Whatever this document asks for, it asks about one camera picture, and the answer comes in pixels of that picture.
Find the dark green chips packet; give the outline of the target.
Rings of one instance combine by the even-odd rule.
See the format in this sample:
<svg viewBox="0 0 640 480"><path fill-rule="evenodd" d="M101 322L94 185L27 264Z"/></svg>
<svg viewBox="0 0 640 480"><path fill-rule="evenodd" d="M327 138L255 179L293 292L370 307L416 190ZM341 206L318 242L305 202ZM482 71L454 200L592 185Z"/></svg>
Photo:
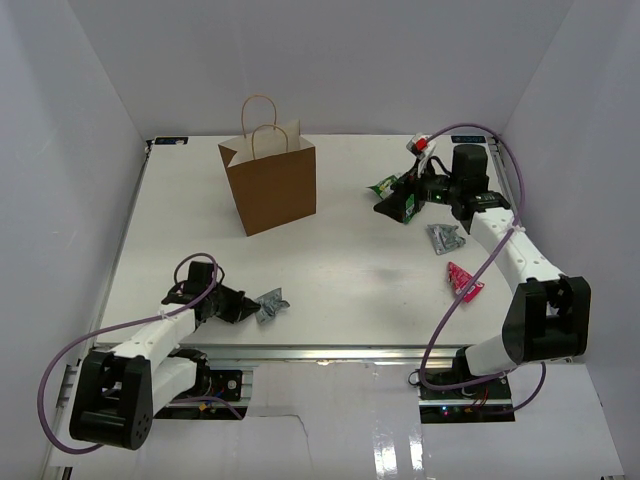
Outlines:
<svg viewBox="0 0 640 480"><path fill-rule="evenodd" d="M398 223L408 224L419 210L415 186L406 175L389 175L367 189L378 198L373 211Z"/></svg>

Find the silver snack packet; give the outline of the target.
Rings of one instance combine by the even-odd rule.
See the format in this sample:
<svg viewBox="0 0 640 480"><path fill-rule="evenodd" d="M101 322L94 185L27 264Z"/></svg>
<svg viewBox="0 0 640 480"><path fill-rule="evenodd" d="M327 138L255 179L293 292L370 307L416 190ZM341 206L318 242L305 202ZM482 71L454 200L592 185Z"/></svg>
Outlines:
<svg viewBox="0 0 640 480"><path fill-rule="evenodd" d="M466 245L466 239L458 233L458 226L448 224L430 224L426 233L437 255L444 255Z"/></svg>
<svg viewBox="0 0 640 480"><path fill-rule="evenodd" d="M290 303L282 296L282 289L276 288L256 299L259 310L255 313L255 318L260 325L273 321L277 315L290 307Z"/></svg>

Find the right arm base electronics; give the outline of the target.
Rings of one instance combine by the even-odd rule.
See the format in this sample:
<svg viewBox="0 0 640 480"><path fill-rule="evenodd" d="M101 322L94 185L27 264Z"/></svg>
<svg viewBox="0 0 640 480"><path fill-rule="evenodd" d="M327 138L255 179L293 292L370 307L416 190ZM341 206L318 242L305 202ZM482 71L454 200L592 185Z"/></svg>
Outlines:
<svg viewBox="0 0 640 480"><path fill-rule="evenodd" d="M483 385L458 390L427 389L419 382L418 370L407 377L419 397L420 420L423 425L514 422L515 413L506 377Z"/></svg>

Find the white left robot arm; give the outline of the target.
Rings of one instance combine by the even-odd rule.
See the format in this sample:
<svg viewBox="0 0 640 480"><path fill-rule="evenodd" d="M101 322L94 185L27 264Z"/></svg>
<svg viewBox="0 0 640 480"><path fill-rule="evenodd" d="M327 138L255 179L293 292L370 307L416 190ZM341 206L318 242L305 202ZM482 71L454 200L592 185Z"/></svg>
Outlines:
<svg viewBox="0 0 640 480"><path fill-rule="evenodd" d="M209 366L205 352L181 342L209 320L239 323L260 309L242 290L224 285L212 261L190 261L160 303L158 318L81 364L69 422L77 441L128 450L147 439L154 416L173 403L228 405L238 390Z"/></svg>

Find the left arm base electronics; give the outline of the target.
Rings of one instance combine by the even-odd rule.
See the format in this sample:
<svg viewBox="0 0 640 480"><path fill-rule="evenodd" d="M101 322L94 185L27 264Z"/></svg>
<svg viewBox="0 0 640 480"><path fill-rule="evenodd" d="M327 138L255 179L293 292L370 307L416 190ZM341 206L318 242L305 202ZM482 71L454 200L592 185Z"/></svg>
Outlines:
<svg viewBox="0 0 640 480"><path fill-rule="evenodd" d="M180 349L170 359L188 360L196 365L194 385L171 400L171 406L194 404L194 398L212 397L226 402L241 400L243 372L228 368L212 368L207 355L196 349Z"/></svg>

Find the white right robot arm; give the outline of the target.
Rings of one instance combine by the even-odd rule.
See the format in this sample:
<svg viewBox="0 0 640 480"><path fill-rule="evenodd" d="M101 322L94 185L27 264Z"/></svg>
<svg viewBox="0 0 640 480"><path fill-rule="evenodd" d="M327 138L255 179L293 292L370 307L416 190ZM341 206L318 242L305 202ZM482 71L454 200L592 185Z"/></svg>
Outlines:
<svg viewBox="0 0 640 480"><path fill-rule="evenodd" d="M451 384L472 399L494 379L521 364L581 356L588 343L591 288L546 260L517 224L509 202L489 188L488 155L479 144L457 144L451 167L441 161L435 143L413 138L408 150L414 165L375 205L376 212L402 222L427 202L448 205L464 230L490 255L513 294L501 332L460 349L452 363Z"/></svg>

